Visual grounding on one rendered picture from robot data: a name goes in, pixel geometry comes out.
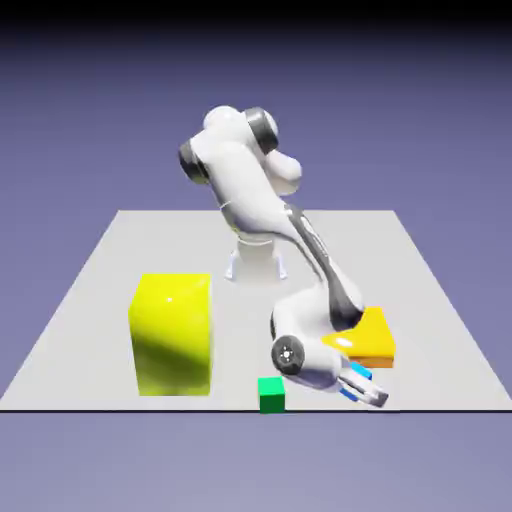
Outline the small green cube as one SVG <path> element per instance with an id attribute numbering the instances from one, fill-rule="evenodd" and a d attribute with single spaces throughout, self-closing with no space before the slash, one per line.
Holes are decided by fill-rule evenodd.
<path id="1" fill-rule="evenodd" d="M 285 411 L 285 387 L 281 377 L 258 379 L 259 412 L 277 414 Z"/>

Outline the large orange box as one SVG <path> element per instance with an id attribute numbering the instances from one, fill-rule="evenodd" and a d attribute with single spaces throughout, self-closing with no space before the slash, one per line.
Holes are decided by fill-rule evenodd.
<path id="1" fill-rule="evenodd" d="M 384 312 L 378 306 L 367 307 L 354 328 L 326 335 L 322 342 L 363 366 L 394 366 L 395 341 Z"/>

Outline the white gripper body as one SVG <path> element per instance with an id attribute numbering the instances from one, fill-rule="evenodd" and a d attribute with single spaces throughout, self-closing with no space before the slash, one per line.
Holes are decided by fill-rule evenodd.
<path id="1" fill-rule="evenodd" d="M 338 381 L 340 392 L 354 402 L 382 408 L 389 397 L 373 382 L 373 373 L 361 365 L 343 368 Z"/>

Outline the large yellow box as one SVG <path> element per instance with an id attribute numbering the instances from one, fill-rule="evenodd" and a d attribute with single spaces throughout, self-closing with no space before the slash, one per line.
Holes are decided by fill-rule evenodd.
<path id="1" fill-rule="evenodd" d="M 213 368 L 211 276 L 146 273 L 128 309 L 139 394 L 207 396 Z"/>

